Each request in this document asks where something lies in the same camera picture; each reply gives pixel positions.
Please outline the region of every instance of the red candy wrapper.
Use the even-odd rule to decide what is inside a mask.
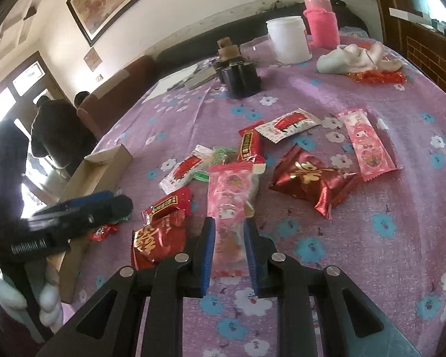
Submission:
[[[264,158],[261,147],[261,136],[255,130],[257,126],[263,124],[265,124],[265,121],[259,121],[238,132],[243,138],[238,152],[238,162],[247,161],[255,164],[256,174],[262,174],[266,169],[266,158]]]
[[[363,109],[337,114],[345,123],[364,181],[397,169]]]
[[[142,212],[142,217],[146,224],[150,224],[178,209],[183,209],[186,216],[191,215],[191,192],[189,187],[180,188],[161,198]]]
[[[160,182],[160,188],[170,194],[187,185],[196,171],[208,167],[213,156],[211,149],[197,145],[195,150],[185,160],[178,163],[172,171]]]
[[[162,260],[183,251],[185,212],[176,210],[132,233],[131,264],[137,270],[156,267]]]
[[[269,189],[309,200],[315,210],[331,220],[332,208],[344,201],[360,182],[360,174],[328,167],[306,150],[294,145],[274,170]]]
[[[380,83],[405,83],[407,78],[401,71],[387,72],[379,70],[370,70],[365,72],[350,72],[347,74],[356,82],[380,84]]]
[[[259,134],[277,144],[286,137],[293,136],[321,124],[321,120],[307,111],[297,110],[284,114],[275,120],[255,127]]]
[[[95,242],[103,241],[106,237],[115,234],[118,230],[120,230],[119,224],[105,224],[98,228],[98,230],[88,235],[89,240],[93,240]]]

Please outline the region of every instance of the brick pattern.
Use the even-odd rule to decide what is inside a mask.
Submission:
[[[406,41],[407,59],[446,93],[446,60],[409,36]]]

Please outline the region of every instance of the sofa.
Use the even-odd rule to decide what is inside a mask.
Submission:
[[[358,27],[368,33],[363,20],[353,14],[343,1],[331,0],[331,2],[339,28]],[[155,60],[151,56],[142,56],[86,97],[77,109],[77,114],[99,140],[159,79],[202,59],[215,56],[219,39],[230,37],[234,44],[246,43],[267,34],[267,20],[301,15],[303,10],[305,10],[304,3],[269,10],[185,40],[161,52]],[[303,19],[310,33],[304,16]]]

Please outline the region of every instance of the table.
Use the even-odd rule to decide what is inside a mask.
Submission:
[[[144,96],[99,142],[96,150],[121,143],[133,155],[120,188],[132,198],[134,211],[116,235],[91,243],[74,308],[130,264],[131,231],[143,226],[141,211],[164,195],[160,180],[195,145],[237,148],[237,130],[300,107],[322,125],[278,144],[264,139],[267,170],[255,205],[258,228],[306,266],[342,268],[424,356],[432,355],[446,320],[446,94],[407,61],[407,83],[365,85],[317,73],[324,50],[292,66],[278,64],[267,41],[245,50],[259,59],[259,94],[230,99],[215,79],[189,92],[147,102]],[[367,109],[400,170],[357,188],[333,210],[332,221],[304,200],[268,190],[275,165],[295,143],[328,164],[345,161],[359,170],[345,127],[334,119],[353,108]],[[206,215],[207,184],[194,180],[190,187],[195,235]],[[184,301],[183,312],[185,357],[276,355],[276,302],[255,299],[246,279],[214,280],[204,299]]]

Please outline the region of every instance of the cardboard box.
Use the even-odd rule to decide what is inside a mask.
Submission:
[[[79,198],[104,190],[114,191],[132,161],[124,145],[101,150],[86,156],[71,177],[59,202]],[[70,250],[49,258],[59,271],[61,301],[71,303],[76,287],[77,274],[89,239],[81,237],[69,242]]]

